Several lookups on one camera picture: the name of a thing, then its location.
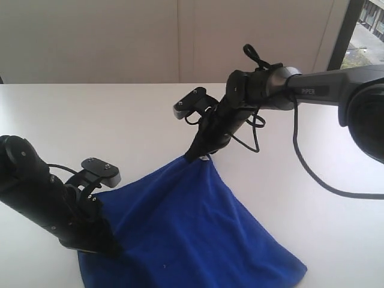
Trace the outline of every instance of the blue towel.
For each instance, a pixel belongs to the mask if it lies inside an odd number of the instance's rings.
[[[236,199],[212,160],[180,157],[97,197],[124,253],[79,252],[86,288],[280,288],[307,271]]]

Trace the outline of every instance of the white tabletop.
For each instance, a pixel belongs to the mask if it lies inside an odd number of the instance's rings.
[[[0,134],[27,138],[50,163],[80,169],[98,157],[120,168],[120,186],[182,155],[196,127],[172,105],[199,85],[0,85]],[[222,84],[203,85],[221,98]],[[262,225],[307,266],[299,287],[383,287],[384,201],[335,196],[300,166],[293,112],[262,111],[261,152],[236,142],[214,155],[223,181]],[[236,134],[252,143],[251,128]],[[301,105],[299,142],[309,165],[347,191],[384,191],[384,166],[337,122],[337,108]],[[69,174],[54,173],[66,180]],[[83,287],[76,252],[0,203],[0,286]]]

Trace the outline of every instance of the white table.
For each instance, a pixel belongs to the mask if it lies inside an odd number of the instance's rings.
[[[1,85],[0,134],[27,138],[43,160],[80,169],[88,157],[120,168],[120,186],[182,155],[196,127],[172,105],[198,85]],[[204,85],[221,98],[222,84]],[[262,111],[261,153],[236,142],[214,155],[223,181],[264,227],[307,266],[299,287],[383,287],[384,201],[335,196],[300,166],[293,112]],[[302,105],[299,142],[310,166],[349,191],[384,191],[384,166],[363,154],[337,108]],[[237,133],[252,142],[251,128]],[[63,180],[69,175],[55,170]],[[0,204],[0,286],[83,287],[76,252]]]

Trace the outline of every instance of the blue cloth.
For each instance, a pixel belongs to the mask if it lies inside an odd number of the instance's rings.
[[[180,157],[97,197],[124,253],[79,252],[86,288],[280,288],[307,271],[236,199],[212,160]]]

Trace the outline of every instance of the cloth fold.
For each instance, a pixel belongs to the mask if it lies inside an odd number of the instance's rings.
[[[236,199],[212,160],[179,157],[97,197],[124,253],[79,252],[86,288],[293,287],[307,271]]]

